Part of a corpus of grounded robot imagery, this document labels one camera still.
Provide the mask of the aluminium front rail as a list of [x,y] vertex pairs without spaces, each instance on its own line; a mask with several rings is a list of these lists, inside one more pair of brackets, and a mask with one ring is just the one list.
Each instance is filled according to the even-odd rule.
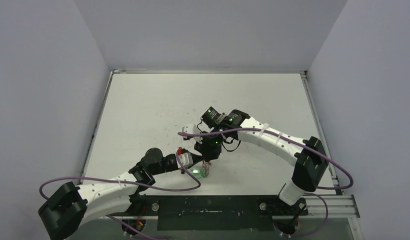
[[294,205],[287,205],[276,195],[143,195],[89,206],[83,222],[106,215],[146,219],[169,213],[179,217],[188,213],[234,214],[238,217],[251,213],[259,217],[272,215],[275,219],[286,219],[295,214],[306,218],[360,217],[351,195],[305,195]]

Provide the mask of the key with green tag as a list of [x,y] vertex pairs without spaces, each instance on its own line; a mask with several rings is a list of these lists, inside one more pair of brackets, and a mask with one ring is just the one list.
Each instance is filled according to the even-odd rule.
[[202,168],[192,168],[190,169],[190,173],[197,179],[204,177],[204,171]]

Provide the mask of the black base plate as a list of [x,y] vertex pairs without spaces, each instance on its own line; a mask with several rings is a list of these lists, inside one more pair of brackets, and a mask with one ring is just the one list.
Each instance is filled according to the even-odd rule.
[[304,198],[290,206],[276,195],[144,195],[113,214],[156,220],[159,231],[272,231],[275,221],[293,227],[306,215]]

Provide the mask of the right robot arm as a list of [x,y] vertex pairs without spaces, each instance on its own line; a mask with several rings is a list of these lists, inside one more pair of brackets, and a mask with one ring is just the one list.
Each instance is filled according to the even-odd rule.
[[194,148],[207,162],[219,157],[223,144],[238,141],[273,153],[293,167],[292,177],[283,185],[275,201],[277,211],[283,215],[294,210],[296,202],[306,192],[315,192],[327,171],[329,162],[317,137],[294,137],[237,109],[225,114],[209,107],[199,123],[205,124],[210,131],[191,124],[185,126],[183,132],[195,134]]

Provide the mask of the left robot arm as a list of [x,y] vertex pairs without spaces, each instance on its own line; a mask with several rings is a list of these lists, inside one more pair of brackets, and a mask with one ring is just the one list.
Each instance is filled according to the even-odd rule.
[[42,191],[46,202],[38,214],[52,240],[70,237],[81,225],[106,215],[126,212],[136,215],[142,202],[136,196],[147,189],[153,189],[155,175],[172,171],[187,172],[193,165],[202,162],[203,157],[179,148],[173,154],[164,156],[158,148],[146,151],[141,160],[128,171],[111,179],[92,177],[92,184],[75,185],[72,177],[65,177],[50,197]]

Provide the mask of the metal keyring with red handle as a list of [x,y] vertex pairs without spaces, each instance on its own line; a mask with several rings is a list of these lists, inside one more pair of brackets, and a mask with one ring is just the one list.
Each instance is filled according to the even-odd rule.
[[207,178],[210,173],[210,167],[212,166],[212,163],[209,161],[202,161],[202,177]]

